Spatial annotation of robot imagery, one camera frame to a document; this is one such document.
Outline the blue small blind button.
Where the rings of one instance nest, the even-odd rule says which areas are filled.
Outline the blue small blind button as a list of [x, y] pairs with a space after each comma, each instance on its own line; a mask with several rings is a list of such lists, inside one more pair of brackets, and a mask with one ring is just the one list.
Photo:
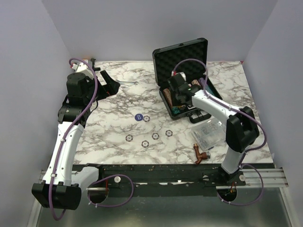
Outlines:
[[141, 113], [137, 113], [134, 118], [136, 121], [140, 122], [144, 119], [144, 116]]

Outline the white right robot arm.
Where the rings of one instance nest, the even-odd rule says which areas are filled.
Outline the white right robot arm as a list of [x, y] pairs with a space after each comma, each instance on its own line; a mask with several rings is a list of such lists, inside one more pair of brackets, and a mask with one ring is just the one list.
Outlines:
[[240, 168], [247, 147], [259, 137], [258, 122], [252, 109], [228, 104], [198, 85], [189, 86], [181, 73], [168, 79], [168, 84], [178, 102], [201, 109], [225, 125], [228, 149], [221, 163], [222, 171], [218, 173], [218, 181], [229, 185], [235, 180], [235, 173]]

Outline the blue ten poker chip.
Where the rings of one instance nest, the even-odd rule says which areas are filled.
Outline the blue ten poker chip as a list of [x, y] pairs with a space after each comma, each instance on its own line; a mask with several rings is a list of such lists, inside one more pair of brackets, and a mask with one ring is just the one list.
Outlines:
[[158, 140], [159, 137], [160, 137], [160, 136], [159, 136], [158, 133], [153, 133], [153, 134], [152, 134], [152, 139], [153, 139], [153, 140]]
[[127, 142], [131, 142], [131, 141], [133, 140], [133, 136], [132, 136], [132, 135], [127, 135], [127, 136], [125, 137], [125, 140], [126, 140]]
[[143, 148], [147, 148], [147, 147], [149, 147], [149, 142], [147, 140], [144, 140], [144, 141], [142, 141], [141, 145]]
[[166, 130], [166, 131], [165, 131], [165, 135], [166, 135], [167, 137], [171, 137], [171, 136], [173, 135], [173, 132], [172, 132], [171, 130]]
[[146, 116], [143, 117], [143, 120], [144, 120], [145, 122], [149, 122], [149, 121], [150, 121], [150, 117], [146, 115]]

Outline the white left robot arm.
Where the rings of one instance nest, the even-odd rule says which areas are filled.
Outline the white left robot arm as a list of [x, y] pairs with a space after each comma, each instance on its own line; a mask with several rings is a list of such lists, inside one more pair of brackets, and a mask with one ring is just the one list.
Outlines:
[[58, 136], [53, 155], [41, 183], [32, 186], [33, 196], [44, 208], [75, 210], [85, 187], [90, 184], [99, 187], [105, 181], [105, 175], [90, 166], [72, 175], [76, 148], [91, 114], [92, 102], [116, 95], [119, 91], [120, 84], [105, 70], [100, 74], [105, 85], [81, 72], [67, 77], [68, 94], [58, 112]]

